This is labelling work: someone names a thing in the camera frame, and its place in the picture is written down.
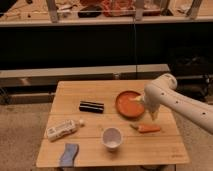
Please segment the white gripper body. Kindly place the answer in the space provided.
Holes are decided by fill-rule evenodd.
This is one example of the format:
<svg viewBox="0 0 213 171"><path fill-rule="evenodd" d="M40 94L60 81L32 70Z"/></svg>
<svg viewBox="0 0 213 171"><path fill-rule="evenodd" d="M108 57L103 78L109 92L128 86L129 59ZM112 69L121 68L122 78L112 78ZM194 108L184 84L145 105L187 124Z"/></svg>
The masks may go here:
<svg viewBox="0 0 213 171"><path fill-rule="evenodd" d="M160 107L160 103L158 101L146 94L143 95L142 102L150 113L157 112Z"/></svg>

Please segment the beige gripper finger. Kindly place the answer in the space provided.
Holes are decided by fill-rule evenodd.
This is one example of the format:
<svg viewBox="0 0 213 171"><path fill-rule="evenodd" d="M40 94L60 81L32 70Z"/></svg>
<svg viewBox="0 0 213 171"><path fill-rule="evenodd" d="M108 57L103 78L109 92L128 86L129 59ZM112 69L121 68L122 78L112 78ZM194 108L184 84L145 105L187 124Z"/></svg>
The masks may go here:
<svg viewBox="0 0 213 171"><path fill-rule="evenodd" d="M157 118L158 118L158 111L157 112L150 112L149 113L150 114L150 116L151 116L151 119L154 121L154 120L156 120Z"/></svg>

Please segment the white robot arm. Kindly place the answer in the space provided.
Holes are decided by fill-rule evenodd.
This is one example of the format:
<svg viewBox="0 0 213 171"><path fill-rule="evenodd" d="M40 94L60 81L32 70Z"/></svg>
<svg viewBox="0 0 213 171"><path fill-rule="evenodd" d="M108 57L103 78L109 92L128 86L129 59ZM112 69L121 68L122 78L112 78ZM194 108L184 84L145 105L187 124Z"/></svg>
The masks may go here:
<svg viewBox="0 0 213 171"><path fill-rule="evenodd" d="M141 102L155 119L155 113L164 105L213 135L213 106L177 93L176 78L163 74L144 86Z"/></svg>

